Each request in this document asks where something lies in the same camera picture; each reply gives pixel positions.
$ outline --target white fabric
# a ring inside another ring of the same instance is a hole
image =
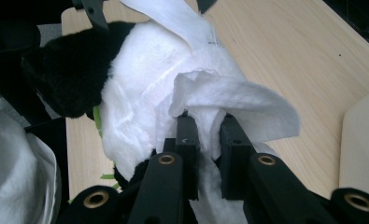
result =
[[[258,149],[262,142],[299,133],[295,109],[275,92],[248,82],[212,26],[183,0],[123,0],[153,20],[139,23],[111,64],[100,105],[103,146],[129,180],[135,167],[166,137],[176,137],[176,117],[195,118],[201,142],[199,223],[247,223],[243,202],[220,196],[219,130],[233,114]]]
[[[58,172],[50,148],[0,111],[0,223],[53,223]]]

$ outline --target wooden surface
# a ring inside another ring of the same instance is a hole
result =
[[[108,21],[145,21],[118,1]],[[369,45],[321,0],[219,0],[207,13],[249,80],[287,98],[302,120],[300,136],[268,143],[307,188],[330,197],[338,187],[342,120],[369,93]],[[84,12],[62,15],[64,35],[90,28]],[[111,173],[94,124],[67,120],[71,197]]]

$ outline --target white cloth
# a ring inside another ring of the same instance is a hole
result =
[[[53,152],[0,111],[0,223],[54,223],[59,205]]]
[[[248,82],[219,42],[214,28],[183,0],[122,0],[151,21],[139,23],[111,64],[100,105],[103,146],[129,180],[135,167],[166,137],[176,137],[176,117],[195,118],[201,142],[199,223],[246,223],[243,202],[220,196],[219,130],[233,114],[257,146],[299,133],[295,109],[275,92]]]

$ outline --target white plastic part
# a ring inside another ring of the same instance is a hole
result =
[[[369,193],[369,95],[344,117],[339,187]]]

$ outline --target metal grommet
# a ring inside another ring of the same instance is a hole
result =
[[[163,155],[158,158],[158,162],[163,165],[172,164],[173,162],[175,162],[175,160],[176,160],[175,157],[171,155]]]
[[[88,195],[84,200],[84,206],[87,208],[97,208],[105,204],[108,200],[108,193],[104,190],[98,190]]]
[[[369,200],[360,194],[348,193],[344,198],[351,206],[362,210],[363,212],[369,212]]]
[[[259,162],[264,164],[264,165],[275,165],[277,164],[277,161],[275,161],[274,158],[270,157],[270,156],[260,156],[258,158]]]

